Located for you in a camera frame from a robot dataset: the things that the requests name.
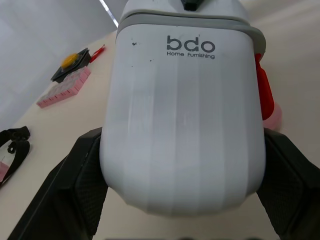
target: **yellow object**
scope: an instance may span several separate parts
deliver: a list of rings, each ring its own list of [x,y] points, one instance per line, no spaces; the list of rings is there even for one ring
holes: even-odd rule
[[[78,58],[78,54],[74,53],[70,56],[67,56],[65,60],[61,63],[61,68],[66,69],[67,67],[71,66]]]

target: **black tray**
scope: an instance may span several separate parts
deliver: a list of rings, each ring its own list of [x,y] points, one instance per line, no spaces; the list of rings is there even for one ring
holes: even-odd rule
[[[57,83],[62,83],[68,74],[70,74],[74,71],[77,71],[78,69],[82,69],[85,66],[88,66],[88,64],[91,60],[91,56],[89,54],[89,49],[88,48],[83,49],[81,52],[78,53],[78,55],[79,55],[79,57],[75,61],[75,63],[72,64],[71,66],[69,66],[68,68],[62,69],[61,67],[59,67],[59,69],[56,71],[56,73],[51,78],[51,81],[57,82]]]

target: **red handle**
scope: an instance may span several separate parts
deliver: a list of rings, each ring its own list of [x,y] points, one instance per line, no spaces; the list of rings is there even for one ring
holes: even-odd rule
[[[275,101],[272,96],[267,74],[260,66],[260,58],[261,54],[255,55],[256,75],[258,80],[262,119],[267,120],[275,110]]]

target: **red cable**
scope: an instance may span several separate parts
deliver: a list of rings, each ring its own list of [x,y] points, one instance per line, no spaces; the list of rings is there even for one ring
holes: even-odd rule
[[[95,51],[95,53],[92,55],[90,63],[92,63],[94,60],[96,60],[96,58],[99,57],[100,54],[102,54],[105,50],[106,50],[106,47],[103,44],[103,46],[100,47],[97,51]]]

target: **white plastic container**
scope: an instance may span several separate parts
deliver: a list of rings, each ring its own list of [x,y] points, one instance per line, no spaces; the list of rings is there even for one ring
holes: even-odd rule
[[[129,205],[214,214],[259,188],[265,145],[255,54],[237,0],[129,0],[116,39],[100,164]]]

